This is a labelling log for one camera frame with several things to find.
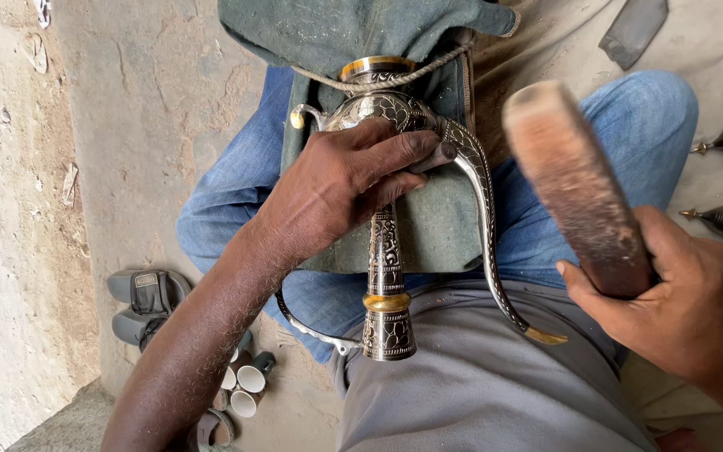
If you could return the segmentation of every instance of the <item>rope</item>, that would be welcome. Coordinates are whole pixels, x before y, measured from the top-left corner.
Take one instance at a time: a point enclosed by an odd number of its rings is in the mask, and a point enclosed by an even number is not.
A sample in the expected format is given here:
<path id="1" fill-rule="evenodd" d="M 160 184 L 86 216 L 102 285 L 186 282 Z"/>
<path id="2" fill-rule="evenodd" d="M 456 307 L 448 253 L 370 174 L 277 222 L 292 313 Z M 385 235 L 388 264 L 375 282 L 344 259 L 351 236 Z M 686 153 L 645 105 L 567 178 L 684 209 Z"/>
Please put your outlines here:
<path id="1" fill-rule="evenodd" d="M 415 80 L 417 80 L 420 77 L 425 76 L 427 73 L 436 70 L 437 67 L 440 67 L 444 64 L 446 64 L 448 61 L 451 61 L 452 59 L 458 57 L 462 52 L 468 51 L 469 49 L 473 48 L 474 45 L 476 45 L 477 36 L 474 35 L 470 41 L 468 41 L 466 44 L 463 44 L 461 46 L 458 46 L 452 51 L 449 51 L 445 55 L 443 55 L 440 59 L 437 59 L 436 61 L 432 61 L 427 66 L 419 68 L 417 71 L 412 72 L 411 74 L 403 77 L 397 77 L 396 79 L 392 80 L 386 80 L 386 81 L 380 81 L 377 83 L 367 83 L 364 85 L 356 85 L 353 83 L 342 83 L 339 81 L 336 81 L 334 79 L 330 79 L 328 77 L 321 76 L 320 74 L 317 74 L 316 72 L 311 72 L 308 69 L 304 69 L 300 66 L 293 66 L 292 69 L 294 69 L 296 72 L 299 72 L 300 74 L 303 74 L 304 76 L 314 79 L 318 82 L 324 83 L 330 87 L 336 87 L 336 89 L 342 90 L 342 91 L 350 91 L 353 93 L 357 92 L 368 92 L 368 91 L 374 91 L 376 89 L 385 89 L 387 87 L 396 87 L 400 85 L 406 85 L 409 84 Z"/>

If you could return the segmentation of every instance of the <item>denim knee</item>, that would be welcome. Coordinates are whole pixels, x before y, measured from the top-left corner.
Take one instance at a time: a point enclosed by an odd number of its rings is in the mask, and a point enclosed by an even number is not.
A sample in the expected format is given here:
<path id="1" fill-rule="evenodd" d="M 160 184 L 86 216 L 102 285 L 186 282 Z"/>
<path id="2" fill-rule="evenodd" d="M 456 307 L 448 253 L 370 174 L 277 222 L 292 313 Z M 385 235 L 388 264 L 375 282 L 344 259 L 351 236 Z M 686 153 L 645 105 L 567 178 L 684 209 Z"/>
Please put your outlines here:
<path id="1" fill-rule="evenodd" d="M 668 137 L 696 130 L 699 103 L 693 89 L 682 77 L 673 72 L 650 69 L 633 72 L 626 79 L 628 88 L 633 92 L 626 99 L 628 108 L 648 115 L 649 134 Z"/>

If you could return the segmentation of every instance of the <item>finger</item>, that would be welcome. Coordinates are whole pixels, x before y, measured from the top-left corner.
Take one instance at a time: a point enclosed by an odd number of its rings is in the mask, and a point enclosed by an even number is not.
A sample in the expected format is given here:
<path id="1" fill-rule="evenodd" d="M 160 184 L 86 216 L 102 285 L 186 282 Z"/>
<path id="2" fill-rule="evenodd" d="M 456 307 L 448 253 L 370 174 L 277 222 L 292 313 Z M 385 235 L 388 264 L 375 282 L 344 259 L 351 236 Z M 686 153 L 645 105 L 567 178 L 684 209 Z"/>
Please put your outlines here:
<path id="1" fill-rule="evenodd" d="M 387 118 L 367 118 L 356 127 L 336 132 L 336 144 L 353 149 L 368 149 L 397 135 L 395 124 Z"/>
<path id="2" fill-rule="evenodd" d="M 370 149 L 348 155 L 348 165 L 358 193 L 367 190 L 384 175 L 424 159 L 441 142 L 430 130 L 404 132 L 381 141 Z"/>
<path id="3" fill-rule="evenodd" d="M 428 183 L 428 177 L 424 174 L 413 175 L 400 171 L 384 176 L 373 187 L 368 188 L 356 198 L 356 222 L 364 223 L 385 204 L 395 201 L 407 191 L 420 188 L 426 183 Z"/>
<path id="4" fill-rule="evenodd" d="M 664 280 L 668 280 L 669 272 L 691 261 L 691 236 L 656 207 L 639 206 L 632 209 L 632 213 L 640 225 L 646 248 L 654 256 L 652 266 Z"/>
<path id="5" fill-rule="evenodd" d="M 568 296 L 590 315 L 599 325 L 620 321 L 621 313 L 628 309 L 626 302 L 608 298 L 598 293 L 582 269 L 572 262 L 557 261 L 557 271 L 565 280 Z"/>

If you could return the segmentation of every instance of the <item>metal teapot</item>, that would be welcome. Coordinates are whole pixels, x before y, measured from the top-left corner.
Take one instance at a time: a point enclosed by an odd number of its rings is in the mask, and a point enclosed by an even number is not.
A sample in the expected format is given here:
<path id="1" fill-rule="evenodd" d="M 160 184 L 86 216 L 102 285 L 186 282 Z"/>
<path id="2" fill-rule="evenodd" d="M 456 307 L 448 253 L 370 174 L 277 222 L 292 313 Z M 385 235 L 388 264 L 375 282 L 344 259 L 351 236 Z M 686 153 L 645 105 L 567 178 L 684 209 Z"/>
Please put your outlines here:
<path id="1" fill-rule="evenodd" d="M 341 71 L 340 81 L 347 84 L 369 84 L 403 77 L 415 70 L 415 62 L 396 56 L 372 56 L 357 59 Z M 306 104 L 297 105 L 289 120 L 295 128 L 303 128 L 303 113 L 310 113 L 320 131 L 336 131 L 355 127 L 367 118 L 383 117 L 392 121 L 399 133 L 433 130 L 456 148 L 454 163 L 470 180 L 476 194 L 485 278 L 490 293 L 509 322 L 530 338 L 544 344 L 562 344 L 567 337 L 549 334 L 531 326 L 513 308 L 498 278 L 495 250 L 490 169 L 479 141 L 453 119 L 431 111 L 422 101 L 397 88 L 377 89 L 359 94 L 346 93 L 349 98 L 328 115 Z M 334 344 L 340 354 L 361 347 L 373 360 L 402 360 L 415 354 L 415 338 L 409 315 L 410 295 L 403 287 L 400 244 L 397 236 L 395 205 L 387 204 L 372 218 L 369 248 L 368 289 L 363 302 L 367 316 L 361 341 L 329 336 L 302 324 L 286 307 L 283 296 L 276 293 L 278 306 L 286 320 L 305 334 Z"/>

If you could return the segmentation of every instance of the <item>man's right hand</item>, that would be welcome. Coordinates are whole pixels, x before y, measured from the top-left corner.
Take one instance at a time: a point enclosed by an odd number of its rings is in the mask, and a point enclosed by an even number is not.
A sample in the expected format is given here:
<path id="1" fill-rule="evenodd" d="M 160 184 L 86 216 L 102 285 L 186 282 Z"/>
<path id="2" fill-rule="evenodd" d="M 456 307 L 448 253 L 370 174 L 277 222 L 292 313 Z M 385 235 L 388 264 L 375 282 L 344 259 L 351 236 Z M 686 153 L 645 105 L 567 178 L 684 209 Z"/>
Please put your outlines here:
<path id="1" fill-rule="evenodd" d="M 559 261 L 568 295 L 610 337 L 723 405 L 723 244 L 689 236 L 657 208 L 634 213 L 662 281 L 635 300 L 616 300 Z"/>

